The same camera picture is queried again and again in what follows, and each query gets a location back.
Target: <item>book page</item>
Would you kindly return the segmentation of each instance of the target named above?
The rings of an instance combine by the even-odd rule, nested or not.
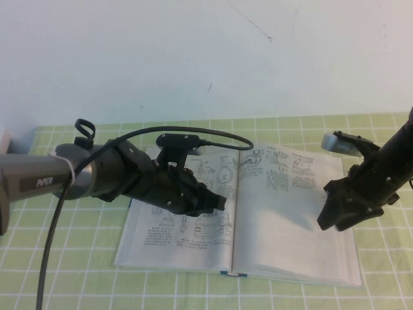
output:
[[[257,144],[239,161],[234,272],[361,285],[352,230],[316,221],[323,187],[343,177],[341,160]]]
[[[156,158],[160,150],[146,153]],[[188,156],[186,168],[208,189],[227,198],[224,211],[194,218],[176,215],[141,201],[132,201],[116,264],[230,271],[239,151],[207,147],[201,156]]]

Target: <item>white wall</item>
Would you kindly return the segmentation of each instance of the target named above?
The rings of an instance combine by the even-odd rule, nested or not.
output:
[[[0,122],[406,111],[412,12],[406,0],[4,0]]]

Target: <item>green checkered tablecloth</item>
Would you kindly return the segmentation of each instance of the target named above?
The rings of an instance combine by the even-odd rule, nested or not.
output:
[[[291,118],[178,121],[225,130],[253,141],[280,143],[323,152],[325,132],[342,130],[384,144],[408,113]],[[100,125],[96,143],[131,130],[165,123]],[[56,144],[72,143],[73,126],[39,127],[32,154],[48,154]],[[159,134],[131,141],[143,148]],[[359,159],[343,156],[344,168]],[[57,226],[45,288],[44,309],[413,309],[413,191],[385,215],[354,229],[364,289],[308,285],[218,274],[142,271],[113,265],[128,199],[112,203],[94,198],[67,201]],[[0,309],[34,309],[37,279],[47,229],[57,200],[51,194],[12,204],[10,226],[0,237]]]

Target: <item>diagram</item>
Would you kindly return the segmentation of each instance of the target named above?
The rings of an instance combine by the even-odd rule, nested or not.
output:
[[[175,219],[172,216],[172,213],[169,212],[169,216],[168,217],[164,217],[162,218],[161,223],[159,224],[159,226],[170,226],[170,227],[174,227],[175,226]]]
[[[162,209],[159,208],[159,207],[153,206],[153,207],[152,207],[152,214],[153,214],[153,215],[160,215],[160,214],[162,214]]]
[[[269,154],[267,154],[267,158],[270,158],[271,163],[278,166],[279,171],[285,172],[285,171],[288,170],[288,165],[286,165],[285,163],[280,161],[280,160],[284,160],[284,159],[288,158],[288,155],[285,154],[284,152],[276,151],[274,149],[272,154],[271,154],[271,152],[269,152]]]
[[[196,177],[199,179],[207,180],[210,178],[210,174],[214,174],[215,170],[211,167],[207,167],[206,165],[208,162],[205,163],[203,161],[199,162],[198,168],[196,169]]]
[[[261,150],[253,150],[251,154],[245,156],[241,160],[241,164],[239,168],[241,170],[245,170],[251,167],[257,167],[258,164],[261,162]]]
[[[212,214],[202,214],[195,223],[196,238],[214,238],[224,235],[224,228],[232,227],[229,213],[218,215],[217,211]]]
[[[182,215],[181,226],[179,226],[179,230],[181,231],[181,233],[184,233],[186,229],[188,228],[188,225],[186,224],[186,220],[187,220],[186,215]]]
[[[226,157],[221,157],[220,170],[218,172],[218,183],[225,184],[234,178],[234,170],[231,167],[231,163],[226,161]]]
[[[296,174],[302,174],[304,176],[313,176],[314,173],[311,171],[311,166],[314,161],[313,158],[304,157],[301,155],[294,154],[296,160],[292,166],[292,172]]]

